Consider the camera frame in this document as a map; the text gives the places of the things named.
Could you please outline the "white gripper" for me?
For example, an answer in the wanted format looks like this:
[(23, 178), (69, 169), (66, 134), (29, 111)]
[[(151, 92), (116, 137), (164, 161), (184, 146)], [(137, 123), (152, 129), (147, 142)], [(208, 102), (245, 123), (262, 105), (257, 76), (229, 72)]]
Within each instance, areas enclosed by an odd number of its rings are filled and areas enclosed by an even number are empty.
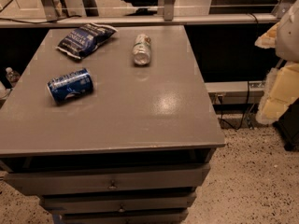
[(272, 68), (266, 77), (256, 120), (268, 125), (278, 121), (299, 98), (299, 0), (254, 45), (276, 48), (278, 57), (290, 61), (280, 69)]

